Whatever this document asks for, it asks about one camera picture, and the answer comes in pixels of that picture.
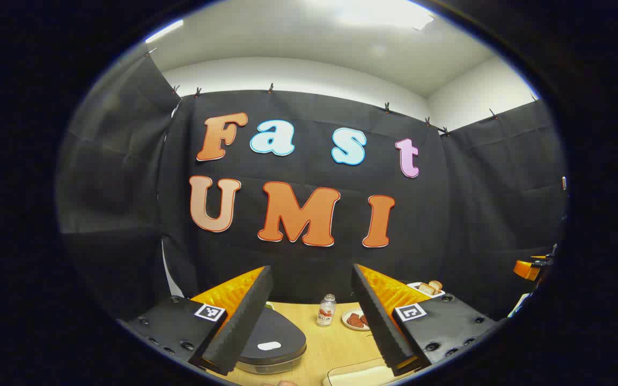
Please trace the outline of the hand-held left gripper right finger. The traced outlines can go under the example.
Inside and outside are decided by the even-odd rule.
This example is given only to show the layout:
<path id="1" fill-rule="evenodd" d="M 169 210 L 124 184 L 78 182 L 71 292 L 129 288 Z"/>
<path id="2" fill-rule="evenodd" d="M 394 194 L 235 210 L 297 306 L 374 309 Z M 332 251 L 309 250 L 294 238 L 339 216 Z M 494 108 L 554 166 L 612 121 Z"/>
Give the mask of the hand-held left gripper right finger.
<path id="1" fill-rule="evenodd" d="M 351 288 L 395 376 L 446 362 L 497 328 L 458 296 L 431 295 L 360 264 L 352 266 Z"/>

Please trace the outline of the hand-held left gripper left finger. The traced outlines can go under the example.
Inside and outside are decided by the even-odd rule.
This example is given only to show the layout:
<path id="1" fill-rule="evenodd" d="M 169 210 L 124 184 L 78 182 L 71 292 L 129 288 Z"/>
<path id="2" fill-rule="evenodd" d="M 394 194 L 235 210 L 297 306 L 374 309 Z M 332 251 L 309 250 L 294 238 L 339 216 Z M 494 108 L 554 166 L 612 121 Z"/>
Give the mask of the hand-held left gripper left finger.
<path id="1" fill-rule="evenodd" d="M 194 298 L 173 295 L 119 323 L 155 350 L 220 375 L 233 371 L 273 288 L 261 266 Z"/>

